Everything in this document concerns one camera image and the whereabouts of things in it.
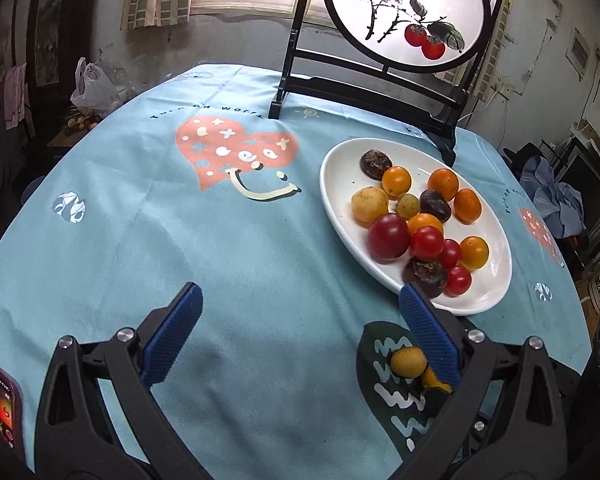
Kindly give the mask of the green-yellow tomato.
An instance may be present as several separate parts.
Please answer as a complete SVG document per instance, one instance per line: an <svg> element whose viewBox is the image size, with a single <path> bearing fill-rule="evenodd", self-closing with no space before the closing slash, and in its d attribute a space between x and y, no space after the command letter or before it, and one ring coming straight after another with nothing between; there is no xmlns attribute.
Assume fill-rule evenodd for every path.
<svg viewBox="0 0 600 480"><path fill-rule="evenodd" d="M425 390L439 389L446 393L451 393L453 391L453 388L449 384L446 384L437 378L436 374L434 374L434 370L430 366L427 366L422 372L420 380L422 381L422 388Z"/></svg>

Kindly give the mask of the red cherry tomato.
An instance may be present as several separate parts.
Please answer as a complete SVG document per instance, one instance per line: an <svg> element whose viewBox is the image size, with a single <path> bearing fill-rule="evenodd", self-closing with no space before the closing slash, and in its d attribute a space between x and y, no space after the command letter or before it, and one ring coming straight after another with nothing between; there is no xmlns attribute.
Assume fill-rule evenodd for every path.
<svg viewBox="0 0 600 480"><path fill-rule="evenodd" d="M445 295L457 297L464 295L472 283L471 273L464 266L453 266L446 272Z"/></svg>
<svg viewBox="0 0 600 480"><path fill-rule="evenodd" d="M436 260L443 252L444 236L434 226L423 226L411 237L411 254L424 261Z"/></svg>
<svg viewBox="0 0 600 480"><path fill-rule="evenodd" d="M442 252L438 257L438 261L445 269L452 269L458 266L462 260L462 248L456 240L446 238L443 241Z"/></svg>

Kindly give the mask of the orange mandarin aloft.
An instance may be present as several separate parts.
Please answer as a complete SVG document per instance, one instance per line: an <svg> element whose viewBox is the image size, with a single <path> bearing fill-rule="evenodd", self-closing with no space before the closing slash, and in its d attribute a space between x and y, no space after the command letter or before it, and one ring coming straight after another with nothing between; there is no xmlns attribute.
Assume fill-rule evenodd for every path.
<svg viewBox="0 0 600 480"><path fill-rule="evenodd" d="M480 198L471 188L461 188L453 200L455 218L465 224L478 220L482 214Z"/></svg>

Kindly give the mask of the large dark water chestnut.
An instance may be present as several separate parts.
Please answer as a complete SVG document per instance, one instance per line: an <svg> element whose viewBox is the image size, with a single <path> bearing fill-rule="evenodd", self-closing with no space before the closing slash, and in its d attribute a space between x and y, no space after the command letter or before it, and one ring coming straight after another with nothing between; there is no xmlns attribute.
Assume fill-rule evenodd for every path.
<svg viewBox="0 0 600 480"><path fill-rule="evenodd" d="M440 262L409 258L402 271L405 284L416 284L430 299L440 296L448 282L448 274Z"/></svg>

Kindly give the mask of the black monitor on shelf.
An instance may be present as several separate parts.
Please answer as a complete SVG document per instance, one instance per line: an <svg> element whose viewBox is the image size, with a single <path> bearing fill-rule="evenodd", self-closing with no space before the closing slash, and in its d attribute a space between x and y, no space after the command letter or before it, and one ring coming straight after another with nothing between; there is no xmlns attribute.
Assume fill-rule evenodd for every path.
<svg viewBox="0 0 600 480"><path fill-rule="evenodd" d="M573 136L559 153L554 171L559 182L580 193L584 227L596 237L600 232L600 156L591 144Z"/></svg>

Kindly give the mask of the blue crumpled cloth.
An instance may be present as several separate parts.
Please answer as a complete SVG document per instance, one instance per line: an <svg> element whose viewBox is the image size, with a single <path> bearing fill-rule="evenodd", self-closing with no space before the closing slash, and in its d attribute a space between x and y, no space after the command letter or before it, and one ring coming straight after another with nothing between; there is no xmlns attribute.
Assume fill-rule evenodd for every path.
<svg viewBox="0 0 600 480"><path fill-rule="evenodd" d="M529 158L522 167L519 183L556 240L583 233L581 193L558 181L547 159L538 155Z"/></svg>

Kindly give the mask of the light blue printed tablecloth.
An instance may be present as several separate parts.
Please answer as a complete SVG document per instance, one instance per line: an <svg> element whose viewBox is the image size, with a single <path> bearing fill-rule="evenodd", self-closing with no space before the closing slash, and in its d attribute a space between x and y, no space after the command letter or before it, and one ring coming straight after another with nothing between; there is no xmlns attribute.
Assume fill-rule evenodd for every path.
<svg viewBox="0 0 600 480"><path fill-rule="evenodd" d="M422 448L445 393L390 372L414 344L398 300L344 247L322 202L327 153L375 138L429 156L417 128L291 96L277 77L198 66L107 117L43 179L0 240L0 367L36 412L63 336L108 340L188 282L204 310L152 388L215 479L385 479Z"/></svg>

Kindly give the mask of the dark red plum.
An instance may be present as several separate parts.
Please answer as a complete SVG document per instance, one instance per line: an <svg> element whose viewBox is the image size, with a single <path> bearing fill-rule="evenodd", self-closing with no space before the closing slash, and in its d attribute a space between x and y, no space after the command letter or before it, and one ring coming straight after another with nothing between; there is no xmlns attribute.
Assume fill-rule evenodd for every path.
<svg viewBox="0 0 600 480"><path fill-rule="evenodd" d="M383 214L367 231L370 255L382 261L401 258L411 246L411 233L406 221L398 214Z"/></svg>

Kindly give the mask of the orange-yellow tomato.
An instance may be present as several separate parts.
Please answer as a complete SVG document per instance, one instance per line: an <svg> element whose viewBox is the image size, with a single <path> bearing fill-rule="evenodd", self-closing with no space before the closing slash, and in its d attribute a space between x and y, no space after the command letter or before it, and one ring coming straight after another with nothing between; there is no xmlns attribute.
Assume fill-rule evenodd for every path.
<svg viewBox="0 0 600 480"><path fill-rule="evenodd" d="M368 186L361 188L351 196L353 218L362 226L370 226L389 209L389 197L382 188Z"/></svg>

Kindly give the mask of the yellow spotted small fruit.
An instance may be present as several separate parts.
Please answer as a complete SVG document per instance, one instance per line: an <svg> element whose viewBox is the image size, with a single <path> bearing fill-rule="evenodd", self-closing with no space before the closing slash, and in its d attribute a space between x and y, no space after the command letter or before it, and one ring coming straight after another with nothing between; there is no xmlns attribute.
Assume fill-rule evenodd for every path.
<svg viewBox="0 0 600 480"><path fill-rule="evenodd" d="M396 201L396 213L405 220L410 220L420 213L419 199L411 194L405 193Z"/></svg>

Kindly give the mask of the tan longan fruit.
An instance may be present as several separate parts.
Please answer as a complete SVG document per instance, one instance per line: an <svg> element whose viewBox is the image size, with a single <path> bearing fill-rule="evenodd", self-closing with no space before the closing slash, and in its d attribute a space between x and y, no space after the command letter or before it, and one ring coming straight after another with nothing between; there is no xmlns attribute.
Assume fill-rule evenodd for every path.
<svg viewBox="0 0 600 480"><path fill-rule="evenodd" d="M404 347L393 352L389 364L394 374L406 379L414 379L426 370L428 362L424 352L419 348Z"/></svg>

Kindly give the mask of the large orange mandarin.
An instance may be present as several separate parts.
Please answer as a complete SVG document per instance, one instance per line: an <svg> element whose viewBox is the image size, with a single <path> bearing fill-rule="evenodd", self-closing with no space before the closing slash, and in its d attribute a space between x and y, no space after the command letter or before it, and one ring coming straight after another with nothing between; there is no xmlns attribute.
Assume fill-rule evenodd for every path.
<svg viewBox="0 0 600 480"><path fill-rule="evenodd" d="M432 228L437 229L441 234L444 234L443 223L433 214L421 212L420 214L415 214L411 219L408 219L406 223L411 234L414 234L422 228L426 228L426 226L431 226Z"/></svg>

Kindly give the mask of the small orange tomato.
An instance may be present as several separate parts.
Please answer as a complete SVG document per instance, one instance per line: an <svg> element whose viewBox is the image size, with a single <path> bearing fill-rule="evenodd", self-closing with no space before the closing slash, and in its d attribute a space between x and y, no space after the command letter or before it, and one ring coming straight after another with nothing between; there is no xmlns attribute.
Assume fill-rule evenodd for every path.
<svg viewBox="0 0 600 480"><path fill-rule="evenodd" d="M412 177L406 168L392 166L384 172L380 183L390 200L397 200L411 189Z"/></svg>

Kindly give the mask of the white plastic bag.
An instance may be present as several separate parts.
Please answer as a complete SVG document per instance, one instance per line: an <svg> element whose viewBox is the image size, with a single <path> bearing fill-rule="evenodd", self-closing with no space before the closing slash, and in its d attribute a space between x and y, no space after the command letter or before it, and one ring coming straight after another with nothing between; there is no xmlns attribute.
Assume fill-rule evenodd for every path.
<svg viewBox="0 0 600 480"><path fill-rule="evenodd" d="M116 87L102 68L80 58L74 72L71 103L85 116L106 117L122 105Z"/></svg>

